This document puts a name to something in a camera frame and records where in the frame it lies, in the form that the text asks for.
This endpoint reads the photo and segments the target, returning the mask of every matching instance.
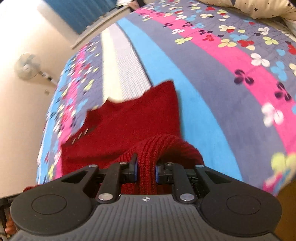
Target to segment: round black pad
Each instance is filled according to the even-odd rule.
[[[26,232],[52,236],[82,225],[91,210],[90,199],[77,185],[53,181],[15,198],[11,216],[16,226]]]
[[[271,232],[281,217],[276,198],[238,181],[213,187],[202,200],[200,210],[215,229],[241,237]]]
[[[50,194],[36,198],[32,203],[32,208],[40,214],[50,215],[61,212],[66,205],[65,198]]]
[[[232,196],[226,204],[230,211],[240,215],[251,215],[261,208],[261,204],[256,198],[247,195]]]

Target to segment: wall fan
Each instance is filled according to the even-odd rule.
[[[48,81],[57,85],[57,82],[51,76],[49,76],[48,73],[42,72],[40,70],[40,59],[34,54],[22,54],[15,63],[15,72],[23,80],[32,79],[39,74]]]

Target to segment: logo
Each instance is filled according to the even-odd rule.
[[[148,202],[148,201],[151,200],[151,198],[149,198],[149,197],[143,197],[142,200],[143,200],[144,202]]]

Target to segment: pink stripe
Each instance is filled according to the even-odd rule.
[[[150,10],[138,9],[137,13],[149,14],[148,21],[157,21],[161,24],[173,23],[173,26],[167,26],[170,29],[185,29],[184,32],[179,33],[182,37],[193,37],[191,42],[199,48],[206,51],[209,55],[214,57],[217,61],[223,64],[229,71],[233,72],[237,69],[242,69],[247,76],[252,77],[255,83],[251,86],[244,82],[245,87],[257,99],[260,105],[271,103],[277,110],[282,111],[284,114],[284,121],[281,125],[274,124],[287,153],[296,151],[296,115],[293,114],[291,108],[295,105],[295,101],[291,100],[286,102],[284,98],[277,99],[274,92],[279,91],[276,84],[279,82],[268,70],[263,66],[254,66],[251,64],[252,58],[236,47],[222,47],[219,48],[221,38],[213,34],[214,41],[203,41],[207,34],[200,35],[198,32],[200,28],[192,29],[191,27],[182,27],[185,25],[185,20],[176,20],[176,15],[167,17],[158,16],[156,12],[151,13]]]
[[[75,61],[75,67],[74,67],[74,75],[71,78],[79,78],[80,74],[79,71],[83,69],[83,65],[82,65],[82,59],[84,59],[85,55],[84,55],[84,50],[85,47],[83,47],[79,53],[77,54],[76,57],[76,61]],[[69,138],[69,136],[72,134],[72,121],[73,121],[73,117],[71,117],[72,111],[75,110],[76,107],[76,97],[77,97],[77,87],[78,87],[79,83],[77,81],[74,81],[73,83],[71,83],[68,92],[65,96],[65,102],[68,103],[68,101],[70,99],[73,100],[73,102],[68,105],[65,109],[64,109],[64,113],[61,119],[61,124],[63,124],[64,129],[62,131],[61,136],[58,138],[59,140],[59,144],[58,144],[58,152],[61,150],[61,144],[66,142]],[[63,175],[62,172],[62,158],[59,157],[59,160],[57,162],[56,165],[56,174],[55,174],[55,179],[61,177]]]

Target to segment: blue stripe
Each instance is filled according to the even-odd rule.
[[[68,63],[66,64],[66,66],[65,66],[65,70],[69,69],[71,64],[72,64],[72,61],[69,60]],[[63,87],[66,84],[67,77],[68,76],[67,76],[67,72],[66,72],[60,78],[57,90],[56,90],[56,92],[54,94],[54,97],[52,99],[52,105],[50,106],[50,108],[48,110],[48,116],[50,116],[50,114],[52,112],[56,112],[57,109],[59,108],[59,103],[60,102],[59,101],[57,102],[57,100],[58,100],[58,98],[61,98],[61,96],[62,96],[62,91],[59,91],[59,89],[60,89],[61,86]],[[44,133],[44,137],[43,137],[43,151],[42,151],[42,155],[41,155],[41,163],[40,163],[40,166],[39,166],[40,178],[37,177],[37,181],[38,181],[38,179],[40,179],[41,183],[43,183],[44,178],[46,178],[47,174],[48,174],[48,164],[45,162],[45,158],[46,158],[47,153],[51,149],[52,134],[54,132],[53,131],[54,126],[55,126],[55,118],[54,117],[52,117],[51,119],[49,118],[48,122],[47,122],[46,130],[45,130],[45,133]]]
[[[181,129],[184,139],[201,152],[205,165],[242,180],[236,159],[211,110],[190,81],[142,30],[126,18],[118,21],[125,31],[151,82],[157,85],[173,79],[179,97]],[[227,157],[227,166],[223,158]]]

